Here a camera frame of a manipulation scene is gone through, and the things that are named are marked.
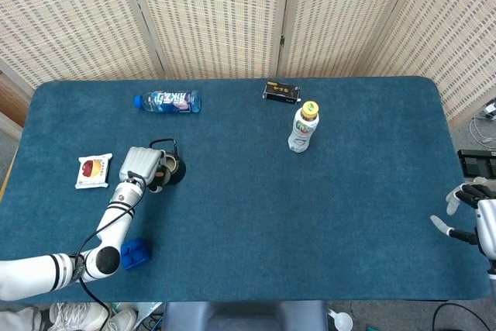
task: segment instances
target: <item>snack package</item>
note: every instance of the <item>snack package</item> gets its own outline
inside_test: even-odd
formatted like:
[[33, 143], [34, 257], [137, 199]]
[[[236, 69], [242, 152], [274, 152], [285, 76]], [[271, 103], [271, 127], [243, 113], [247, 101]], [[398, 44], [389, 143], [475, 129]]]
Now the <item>snack package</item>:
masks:
[[109, 162], [112, 155], [92, 155], [90, 157], [80, 157], [79, 173], [77, 174], [76, 189], [86, 188], [107, 188], [109, 184], [105, 182], [109, 172]]

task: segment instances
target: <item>blue lego brick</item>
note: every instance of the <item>blue lego brick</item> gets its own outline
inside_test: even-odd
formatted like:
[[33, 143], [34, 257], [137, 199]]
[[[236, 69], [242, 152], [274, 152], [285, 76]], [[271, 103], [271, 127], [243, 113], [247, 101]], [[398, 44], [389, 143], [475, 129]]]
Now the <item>blue lego brick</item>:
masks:
[[150, 251], [143, 238], [124, 242], [121, 246], [121, 265], [124, 269], [132, 269], [151, 260]]

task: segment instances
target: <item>water bottle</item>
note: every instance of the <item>water bottle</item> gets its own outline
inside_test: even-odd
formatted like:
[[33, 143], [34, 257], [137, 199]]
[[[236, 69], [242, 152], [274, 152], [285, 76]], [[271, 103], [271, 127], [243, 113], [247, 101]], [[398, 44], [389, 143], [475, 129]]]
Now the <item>water bottle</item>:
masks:
[[307, 150], [318, 124], [319, 106], [316, 102], [307, 101], [294, 115], [293, 130], [288, 138], [289, 148], [296, 153]]
[[202, 108], [200, 92], [154, 91], [134, 97], [134, 105], [148, 112], [199, 112]]

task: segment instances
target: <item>blue felt tablecloth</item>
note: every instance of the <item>blue felt tablecloth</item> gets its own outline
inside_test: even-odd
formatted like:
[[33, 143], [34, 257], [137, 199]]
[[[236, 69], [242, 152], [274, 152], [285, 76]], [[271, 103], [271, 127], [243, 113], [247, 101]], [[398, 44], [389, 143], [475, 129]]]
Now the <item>blue felt tablecloth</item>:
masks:
[[[436, 86], [417, 77], [279, 81], [319, 103], [304, 153], [287, 142], [300, 105], [263, 100], [265, 79], [43, 84], [0, 205], [0, 259], [74, 253], [98, 225], [128, 149], [174, 137], [186, 176], [146, 195], [127, 236], [148, 240], [153, 259], [91, 283], [103, 300], [486, 295], [484, 258], [429, 220], [446, 216], [446, 193], [462, 181]], [[191, 88], [202, 95], [198, 114], [133, 106], [134, 95]], [[102, 153], [114, 154], [110, 186], [76, 190], [78, 157]], [[471, 230], [473, 212], [446, 221]], [[87, 300], [73, 285], [27, 301]]]

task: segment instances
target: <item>robot finger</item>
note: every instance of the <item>robot finger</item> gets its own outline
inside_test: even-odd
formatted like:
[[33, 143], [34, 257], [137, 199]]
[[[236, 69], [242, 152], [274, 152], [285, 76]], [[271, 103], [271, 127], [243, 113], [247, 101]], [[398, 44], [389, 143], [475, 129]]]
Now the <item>robot finger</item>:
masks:
[[442, 234], [446, 234], [447, 236], [450, 236], [450, 231], [453, 230], [451, 226], [448, 226], [444, 221], [442, 221], [436, 215], [431, 215], [431, 221]]
[[462, 202], [467, 203], [473, 209], [477, 208], [477, 203], [481, 200], [481, 198], [476, 197], [466, 191], [457, 191], [455, 196]]
[[448, 215], [454, 215], [460, 205], [460, 200], [457, 198], [456, 193], [462, 190], [461, 186], [462, 185], [457, 186], [446, 196], [446, 201], [448, 202], [446, 213]]
[[482, 191], [475, 188], [473, 185], [465, 184], [462, 186], [462, 190], [468, 194], [472, 194], [476, 198], [479, 198], [479, 199], [486, 198], [486, 195]]
[[496, 199], [496, 193], [488, 188], [486, 185], [473, 184], [472, 186], [480, 191], [482, 194], [484, 194], [486, 198]]
[[455, 238], [456, 240], [461, 240], [463, 242], [467, 242], [476, 246], [479, 244], [479, 239], [477, 238], [477, 234], [464, 232], [463, 230], [452, 229], [448, 233], [450, 237]]

